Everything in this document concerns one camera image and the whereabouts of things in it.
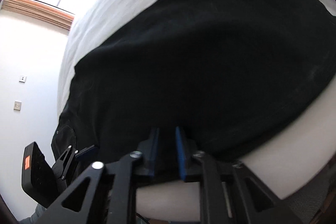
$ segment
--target orange sticker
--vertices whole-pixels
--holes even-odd
[[[26,158],[25,170],[27,170],[29,167],[30,167],[30,156]]]

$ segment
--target bolt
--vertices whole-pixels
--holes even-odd
[[[142,152],[141,151],[133,151],[130,153],[130,156],[132,158],[140,158],[142,156]]]
[[[104,164],[101,161],[95,161],[91,166],[94,169],[102,169]]]
[[[196,153],[194,154],[194,157],[202,158],[204,155],[205,155],[204,151],[196,151]]]

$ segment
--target white wall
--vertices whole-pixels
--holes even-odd
[[[21,188],[24,148],[36,141],[49,165],[58,124],[57,82],[68,31],[0,10],[0,193],[14,216],[30,216],[36,203]],[[20,75],[27,76],[19,83]],[[21,101],[21,111],[13,110]]]

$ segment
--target cable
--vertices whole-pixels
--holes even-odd
[[[137,216],[138,218],[141,218],[146,224],[150,224],[150,223],[148,222],[148,220],[145,219],[141,214],[136,213],[136,216]]]

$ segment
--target black cloth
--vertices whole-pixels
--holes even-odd
[[[151,127],[166,128],[171,151],[171,128],[182,126],[199,149],[233,160],[323,91],[335,38],[318,0],[158,0],[75,66],[54,156],[96,144],[97,160],[117,161]]]

